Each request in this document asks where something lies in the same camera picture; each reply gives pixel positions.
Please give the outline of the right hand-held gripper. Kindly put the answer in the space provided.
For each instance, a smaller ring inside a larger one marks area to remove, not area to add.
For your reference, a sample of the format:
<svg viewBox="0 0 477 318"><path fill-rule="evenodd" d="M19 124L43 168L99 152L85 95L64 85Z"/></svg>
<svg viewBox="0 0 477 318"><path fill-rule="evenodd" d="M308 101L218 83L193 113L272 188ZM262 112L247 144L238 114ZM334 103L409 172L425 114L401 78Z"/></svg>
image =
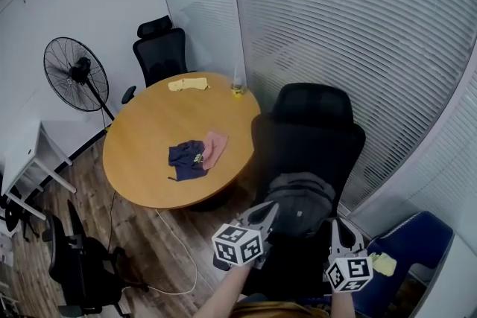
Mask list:
<svg viewBox="0 0 477 318"><path fill-rule="evenodd" d="M341 253L341 239L339 219L331 223L330 254ZM341 219L341 223L353 236L353 245L349 247L353 254L364 254L364 239L360 231L348 220ZM326 270L326 277L333 293L354 293L362 290L373 278L373 265L369 255L352 255L337 257Z"/></svg>

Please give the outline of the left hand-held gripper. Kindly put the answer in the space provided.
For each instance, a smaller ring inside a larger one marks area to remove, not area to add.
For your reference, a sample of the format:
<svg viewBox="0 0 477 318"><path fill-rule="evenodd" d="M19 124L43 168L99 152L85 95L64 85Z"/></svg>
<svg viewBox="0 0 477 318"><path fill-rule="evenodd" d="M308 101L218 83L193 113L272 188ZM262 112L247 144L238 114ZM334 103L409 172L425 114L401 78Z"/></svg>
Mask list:
<svg viewBox="0 0 477 318"><path fill-rule="evenodd" d="M240 214L238 221L224 223L212 236L215 266L252 264L260 270L271 248L268 236L278 212L278 203L260 203Z"/></svg>

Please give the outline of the gray black backpack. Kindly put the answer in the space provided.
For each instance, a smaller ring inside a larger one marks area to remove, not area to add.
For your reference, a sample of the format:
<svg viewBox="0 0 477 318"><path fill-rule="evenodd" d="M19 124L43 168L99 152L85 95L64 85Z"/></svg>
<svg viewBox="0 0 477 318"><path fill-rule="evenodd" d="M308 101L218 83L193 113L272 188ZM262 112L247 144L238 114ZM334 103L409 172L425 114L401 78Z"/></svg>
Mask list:
<svg viewBox="0 0 477 318"><path fill-rule="evenodd" d="M313 173L280 174L269 185L265 202L279 205L273 232L289 238L314 236L331 215L334 188Z"/></svg>

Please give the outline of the large black office chair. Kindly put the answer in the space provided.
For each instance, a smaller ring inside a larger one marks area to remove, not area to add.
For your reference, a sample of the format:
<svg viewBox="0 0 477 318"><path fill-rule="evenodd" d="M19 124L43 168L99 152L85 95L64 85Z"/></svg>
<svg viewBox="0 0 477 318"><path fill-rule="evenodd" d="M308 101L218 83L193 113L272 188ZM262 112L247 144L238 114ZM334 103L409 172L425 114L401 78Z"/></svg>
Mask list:
<svg viewBox="0 0 477 318"><path fill-rule="evenodd" d="M329 255L331 220L366 135L353 119L347 93L316 83L290 83L279 91L272 110L253 119L255 204L265 202L280 174L309 172L335 190L331 215L310 238L289 238L271 231L264 266L252 269L243 294L271 301L318 298L329 291L323 271Z"/></svg>

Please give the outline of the person's left forearm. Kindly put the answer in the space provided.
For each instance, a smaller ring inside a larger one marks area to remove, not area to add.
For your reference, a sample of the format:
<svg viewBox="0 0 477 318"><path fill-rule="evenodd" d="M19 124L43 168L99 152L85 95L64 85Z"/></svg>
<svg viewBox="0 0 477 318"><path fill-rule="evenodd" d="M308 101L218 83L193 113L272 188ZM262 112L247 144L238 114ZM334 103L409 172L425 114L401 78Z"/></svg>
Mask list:
<svg viewBox="0 0 477 318"><path fill-rule="evenodd" d="M249 263L229 270L193 318L229 318L252 267L253 265Z"/></svg>

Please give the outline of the person's right forearm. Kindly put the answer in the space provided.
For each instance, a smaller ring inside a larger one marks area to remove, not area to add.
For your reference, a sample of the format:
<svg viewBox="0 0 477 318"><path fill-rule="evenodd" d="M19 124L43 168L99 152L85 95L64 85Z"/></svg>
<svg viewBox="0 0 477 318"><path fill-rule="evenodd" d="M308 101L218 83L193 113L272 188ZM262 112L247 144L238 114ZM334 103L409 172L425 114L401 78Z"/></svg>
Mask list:
<svg viewBox="0 0 477 318"><path fill-rule="evenodd" d="M350 292L333 293L330 318L356 318L353 295Z"/></svg>

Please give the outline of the crumpled yellow cloth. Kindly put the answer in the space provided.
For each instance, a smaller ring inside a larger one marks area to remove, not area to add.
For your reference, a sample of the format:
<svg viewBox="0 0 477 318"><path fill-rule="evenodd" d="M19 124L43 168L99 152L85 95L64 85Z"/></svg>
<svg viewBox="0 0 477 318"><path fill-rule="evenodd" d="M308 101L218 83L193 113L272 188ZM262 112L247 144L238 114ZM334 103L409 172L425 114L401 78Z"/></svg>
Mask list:
<svg viewBox="0 0 477 318"><path fill-rule="evenodd" d="M382 274L383 276L391 277L397 267L397 261L390 257L387 253L375 253L370 254L373 269Z"/></svg>

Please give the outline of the person's mustard shirt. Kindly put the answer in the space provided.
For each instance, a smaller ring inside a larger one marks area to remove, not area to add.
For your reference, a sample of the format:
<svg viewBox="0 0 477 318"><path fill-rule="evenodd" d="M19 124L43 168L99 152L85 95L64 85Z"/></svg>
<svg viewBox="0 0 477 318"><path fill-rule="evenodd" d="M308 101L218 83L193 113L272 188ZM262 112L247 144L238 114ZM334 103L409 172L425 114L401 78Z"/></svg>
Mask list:
<svg viewBox="0 0 477 318"><path fill-rule="evenodd" d="M295 302L240 302L229 318L331 318L330 308L308 307Z"/></svg>

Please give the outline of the dark blue cloth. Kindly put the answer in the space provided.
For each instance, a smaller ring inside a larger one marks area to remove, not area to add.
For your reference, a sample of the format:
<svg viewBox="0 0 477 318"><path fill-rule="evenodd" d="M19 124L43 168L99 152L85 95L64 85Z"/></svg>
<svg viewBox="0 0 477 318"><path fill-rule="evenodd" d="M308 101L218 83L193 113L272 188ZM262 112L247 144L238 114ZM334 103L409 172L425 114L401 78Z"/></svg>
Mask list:
<svg viewBox="0 0 477 318"><path fill-rule="evenodd" d="M176 182L204 177L208 171L203 169L203 163L194 163L198 153L203 154L202 141L190 140L172 146L168 149L168 165L175 169L175 178L169 177Z"/></svg>

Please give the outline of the white curved desk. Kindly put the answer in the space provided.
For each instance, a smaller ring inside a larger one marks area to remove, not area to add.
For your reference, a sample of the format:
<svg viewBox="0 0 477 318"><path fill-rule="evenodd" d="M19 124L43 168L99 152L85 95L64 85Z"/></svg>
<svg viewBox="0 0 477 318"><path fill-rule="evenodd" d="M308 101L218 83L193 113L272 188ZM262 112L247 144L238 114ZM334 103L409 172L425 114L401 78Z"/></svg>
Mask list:
<svg viewBox="0 0 477 318"><path fill-rule="evenodd" d="M477 256L455 236L420 312L424 318L470 318L477 309Z"/></svg>

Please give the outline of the round wooden table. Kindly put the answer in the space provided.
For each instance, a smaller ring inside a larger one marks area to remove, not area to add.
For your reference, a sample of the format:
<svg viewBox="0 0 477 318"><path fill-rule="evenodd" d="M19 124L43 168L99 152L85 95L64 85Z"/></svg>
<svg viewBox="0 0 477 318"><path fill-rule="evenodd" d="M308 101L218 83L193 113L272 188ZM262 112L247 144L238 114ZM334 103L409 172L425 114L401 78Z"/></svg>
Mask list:
<svg viewBox="0 0 477 318"><path fill-rule="evenodd" d="M187 73L205 78L208 89L171 91L166 79L149 86L122 107L103 149L104 172L126 200L152 209L179 209L228 188L253 155L251 123L260 113L251 91L235 96L231 79L217 73ZM208 132L228 138L216 165L204 177L177 181L168 150L201 141Z"/></svg>

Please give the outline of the long yellow cloth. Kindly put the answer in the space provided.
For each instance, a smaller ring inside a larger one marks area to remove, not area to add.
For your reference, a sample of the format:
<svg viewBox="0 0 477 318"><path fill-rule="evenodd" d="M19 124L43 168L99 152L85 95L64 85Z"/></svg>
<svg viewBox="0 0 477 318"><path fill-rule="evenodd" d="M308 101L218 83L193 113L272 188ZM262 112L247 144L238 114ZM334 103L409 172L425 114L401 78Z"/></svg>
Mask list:
<svg viewBox="0 0 477 318"><path fill-rule="evenodd" d="M179 92L186 89L207 90L208 80L205 77L182 78L168 83L168 89L172 92Z"/></svg>

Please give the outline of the wide white venetian blind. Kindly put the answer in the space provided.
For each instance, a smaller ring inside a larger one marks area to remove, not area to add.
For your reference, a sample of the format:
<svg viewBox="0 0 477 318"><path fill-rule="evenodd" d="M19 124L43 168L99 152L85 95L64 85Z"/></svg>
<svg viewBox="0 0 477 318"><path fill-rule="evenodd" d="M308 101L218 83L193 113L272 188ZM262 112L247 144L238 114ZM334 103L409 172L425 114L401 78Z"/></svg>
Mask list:
<svg viewBox="0 0 477 318"><path fill-rule="evenodd" d="M411 155L477 41L477 0L238 0L250 84L264 104L287 83L344 90L366 143L342 203L355 209Z"/></svg>

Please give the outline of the black standing fan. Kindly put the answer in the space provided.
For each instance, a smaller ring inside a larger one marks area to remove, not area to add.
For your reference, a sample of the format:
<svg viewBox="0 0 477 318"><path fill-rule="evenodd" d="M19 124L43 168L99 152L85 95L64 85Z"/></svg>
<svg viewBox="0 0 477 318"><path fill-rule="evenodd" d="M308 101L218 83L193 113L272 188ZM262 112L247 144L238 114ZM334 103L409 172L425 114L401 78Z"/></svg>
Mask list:
<svg viewBox="0 0 477 318"><path fill-rule="evenodd" d="M57 37L45 47L43 68L54 93L82 112L105 112L114 119L106 102L110 88L106 72L94 53L82 42Z"/></svg>

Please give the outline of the white rectangular desk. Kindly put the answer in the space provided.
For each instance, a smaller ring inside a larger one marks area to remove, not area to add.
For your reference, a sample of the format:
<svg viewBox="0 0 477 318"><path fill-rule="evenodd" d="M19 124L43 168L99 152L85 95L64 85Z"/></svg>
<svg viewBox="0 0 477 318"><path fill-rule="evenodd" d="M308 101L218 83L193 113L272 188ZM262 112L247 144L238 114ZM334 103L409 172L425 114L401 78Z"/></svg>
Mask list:
<svg viewBox="0 0 477 318"><path fill-rule="evenodd" d="M47 134L40 120L33 120L22 127L15 135L13 142L5 154L4 174L1 186L1 195L6 196L25 211L30 212L33 216L41 220L46 220L46 216L36 210L33 206L29 206L24 200L15 196L12 192L13 187L25 175L25 172L32 166L36 165L48 176L61 184L68 191L75 194L76 187L67 182L54 170L50 169L38 154L38 145L40 136L43 136L50 148L62 159L68 166L72 166L72 160L59 148L59 146Z"/></svg>

